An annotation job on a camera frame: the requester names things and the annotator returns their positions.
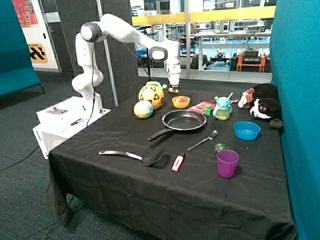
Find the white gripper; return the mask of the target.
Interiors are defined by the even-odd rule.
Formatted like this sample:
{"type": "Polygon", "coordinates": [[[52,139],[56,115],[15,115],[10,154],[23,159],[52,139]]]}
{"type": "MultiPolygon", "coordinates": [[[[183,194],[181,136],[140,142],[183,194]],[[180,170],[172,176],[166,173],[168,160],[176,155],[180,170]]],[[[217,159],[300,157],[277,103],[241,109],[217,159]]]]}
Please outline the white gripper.
{"type": "Polygon", "coordinates": [[[170,85],[172,86],[172,91],[178,91],[178,86],[180,85],[180,64],[167,64],[166,65],[167,77],[170,85]]]}

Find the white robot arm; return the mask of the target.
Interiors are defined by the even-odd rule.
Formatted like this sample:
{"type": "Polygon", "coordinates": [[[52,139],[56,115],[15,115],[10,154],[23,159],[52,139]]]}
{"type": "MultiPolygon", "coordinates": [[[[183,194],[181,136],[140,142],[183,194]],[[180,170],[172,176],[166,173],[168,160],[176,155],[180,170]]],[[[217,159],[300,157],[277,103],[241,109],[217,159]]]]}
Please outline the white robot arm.
{"type": "Polygon", "coordinates": [[[87,22],[81,26],[75,38],[77,63],[83,73],[72,80],[72,87],[84,98],[84,109],[88,114],[103,112],[101,97],[94,87],[104,76],[98,69],[95,58],[95,43],[111,37],[124,44],[140,44],[149,49],[152,61],[163,61],[168,72],[169,85],[176,91],[180,85],[180,43],[174,39],[155,41],[133,26],[112,14],[105,14],[100,21],[87,22]]]}

